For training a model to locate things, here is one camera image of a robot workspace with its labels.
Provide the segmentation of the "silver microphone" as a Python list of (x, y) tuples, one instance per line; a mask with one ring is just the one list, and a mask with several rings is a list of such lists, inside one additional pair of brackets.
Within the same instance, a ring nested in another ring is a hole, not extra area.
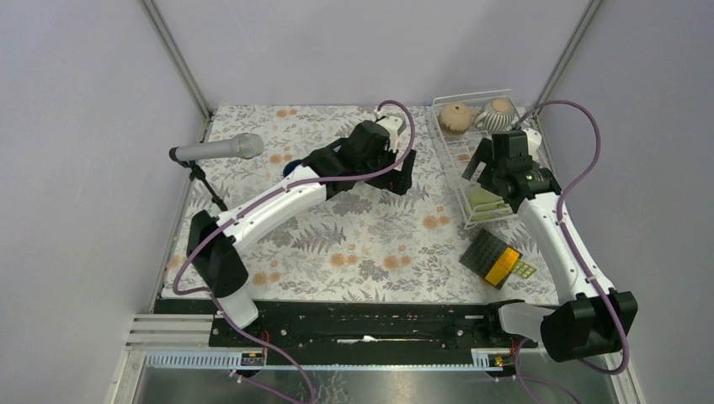
[(174, 162), (188, 163), (234, 157), (252, 159), (263, 152), (264, 142), (259, 135), (241, 133), (227, 140), (173, 147), (168, 155)]

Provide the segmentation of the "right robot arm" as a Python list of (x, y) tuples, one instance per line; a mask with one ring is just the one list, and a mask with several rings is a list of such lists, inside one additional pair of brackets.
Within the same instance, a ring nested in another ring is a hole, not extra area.
[(555, 310), (503, 301), (482, 325), (488, 343), (503, 347), (515, 335), (540, 343), (556, 362), (620, 352), (629, 359), (627, 333), (637, 314), (633, 293), (619, 291), (593, 260), (574, 228), (565, 193), (529, 153), (523, 130), (483, 138), (462, 174), (496, 194), (526, 225), (556, 286)]

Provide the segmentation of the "black tripod mic stand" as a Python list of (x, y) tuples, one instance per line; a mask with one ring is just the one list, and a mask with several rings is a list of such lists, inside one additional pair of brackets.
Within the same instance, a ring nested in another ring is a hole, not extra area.
[(195, 161), (189, 161), (187, 162), (187, 168), (190, 170), (189, 178), (194, 181), (199, 181), (203, 184), (203, 186), (210, 194), (211, 202), (216, 205), (221, 212), (228, 211), (225, 201), (210, 185), (208, 179), (206, 178), (206, 173), (200, 167), (200, 165)]

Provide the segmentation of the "dark blue cup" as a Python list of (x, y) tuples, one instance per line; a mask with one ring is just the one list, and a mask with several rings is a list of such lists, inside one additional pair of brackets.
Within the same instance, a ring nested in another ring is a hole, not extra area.
[(295, 171), (295, 169), (296, 169), (297, 167), (299, 167), (301, 164), (302, 164), (302, 160), (301, 160), (301, 159), (296, 159), (296, 160), (293, 160), (293, 161), (288, 162), (288, 163), (284, 166), (284, 168), (283, 168), (283, 171), (282, 171), (283, 177), (284, 177), (284, 178), (288, 177), (288, 176), (289, 176), (291, 173), (293, 173), (293, 172)]

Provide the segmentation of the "light green cup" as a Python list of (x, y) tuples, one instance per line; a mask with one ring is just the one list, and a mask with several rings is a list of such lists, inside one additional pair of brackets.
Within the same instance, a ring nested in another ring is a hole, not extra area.
[(475, 185), (467, 196), (464, 211), (470, 221), (486, 221), (510, 212), (504, 200), (480, 185)]

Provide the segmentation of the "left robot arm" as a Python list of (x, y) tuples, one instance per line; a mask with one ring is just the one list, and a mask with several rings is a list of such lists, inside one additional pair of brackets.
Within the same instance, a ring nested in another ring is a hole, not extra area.
[(358, 182), (405, 194), (416, 156), (397, 144), (407, 124), (395, 116), (360, 122), (349, 136), (312, 151), (279, 183), (247, 203), (217, 216), (205, 210), (194, 215), (186, 255), (219, 310), (232, 320), (228, 332), (237, 343), (252, 345), (261, 334), (242, 254), (297, 213)]

